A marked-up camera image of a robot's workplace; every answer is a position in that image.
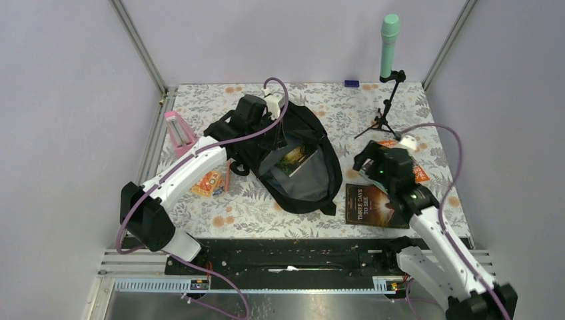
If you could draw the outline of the orange and white thick book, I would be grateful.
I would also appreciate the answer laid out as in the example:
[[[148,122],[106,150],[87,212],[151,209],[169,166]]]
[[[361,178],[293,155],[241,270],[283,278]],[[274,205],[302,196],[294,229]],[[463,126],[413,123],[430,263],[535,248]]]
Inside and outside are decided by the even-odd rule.
[[[385,147],[392,148],[397,144],[397,141],[395,141],[395,140],[385,140],[385,141],[379,141],[378,144],[385,146]],[[413,159],[413,162],[414,162],[413,172],[414,172],[414,175],[415,175],[415,181],[417,183],[425,183],[427,181],[430,181],[430,177],[427,175],[425,170],[414,159]]]

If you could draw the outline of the Three Days To See book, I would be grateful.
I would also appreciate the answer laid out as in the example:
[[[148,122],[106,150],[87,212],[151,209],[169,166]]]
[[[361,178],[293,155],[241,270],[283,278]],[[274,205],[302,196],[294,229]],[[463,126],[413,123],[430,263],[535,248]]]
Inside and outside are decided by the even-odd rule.
[[[373,227],[408,229],[395,214],[388,196],[374,185],[346,184],[345,223]]]

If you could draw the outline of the green fantasy cover book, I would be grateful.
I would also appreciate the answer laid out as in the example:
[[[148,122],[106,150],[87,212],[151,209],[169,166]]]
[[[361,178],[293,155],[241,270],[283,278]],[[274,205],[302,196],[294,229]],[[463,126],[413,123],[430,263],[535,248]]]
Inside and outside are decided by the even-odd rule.
[[[314,145],[300,145],[275,163],[287,177],[292,177],[318,151]]]

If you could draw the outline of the black student backpack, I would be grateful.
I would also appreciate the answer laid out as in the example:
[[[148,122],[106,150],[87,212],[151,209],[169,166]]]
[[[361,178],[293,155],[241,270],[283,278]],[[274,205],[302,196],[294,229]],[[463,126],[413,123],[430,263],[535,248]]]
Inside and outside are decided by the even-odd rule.
[[[227,150],[234,165],[250,170],[289,213],[336,215],[342,170],[324,126],[308,107],[294,103],[280,124],[282,147],[275,149],[267,136],[233,143]]]

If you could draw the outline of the Evelyn Waugh paperback book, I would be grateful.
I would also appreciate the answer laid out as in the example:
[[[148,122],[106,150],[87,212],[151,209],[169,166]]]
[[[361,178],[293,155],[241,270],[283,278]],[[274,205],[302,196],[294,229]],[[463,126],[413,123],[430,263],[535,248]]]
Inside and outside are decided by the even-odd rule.
[[[371,182],[384,194],[388,195],[390,178],[377,164],[374,163],[374,160],[367,160],[360,168],[359,174],[361,177]]]

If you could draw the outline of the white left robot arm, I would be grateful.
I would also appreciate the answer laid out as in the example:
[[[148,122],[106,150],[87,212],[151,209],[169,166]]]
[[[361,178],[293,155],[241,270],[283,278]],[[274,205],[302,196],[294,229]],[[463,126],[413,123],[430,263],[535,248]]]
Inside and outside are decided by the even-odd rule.
[[[176,227],[169,217],[181,197],[205,175],[233,156],[233,148],[263,138],[279,126],[288,107],[285,96],[245,95],[236,109],[210,124],[204,135],[170,167],[141,185],[127,183],[121,190],[120,228],[117,251],[129,232],[141,242],[141,248],[162,251],[181,260],[192,274],[203,271],[207,264],[201,244]]]

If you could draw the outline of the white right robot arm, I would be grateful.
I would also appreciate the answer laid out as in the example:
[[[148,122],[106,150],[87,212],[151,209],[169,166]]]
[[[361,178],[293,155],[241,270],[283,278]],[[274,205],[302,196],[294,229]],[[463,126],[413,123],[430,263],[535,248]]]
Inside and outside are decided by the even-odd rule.
[[[518,300],[511,284],[499,284],[471,254],[424,185],[417,183],[405,145],[393,148],[370,141],[354,157],[354,170],[389,198],[395,214],[431,250],[430,261],[408,237],[395,239],[382,256],[390,274],[408,273],[441,306],[447,319],[512,319]]]

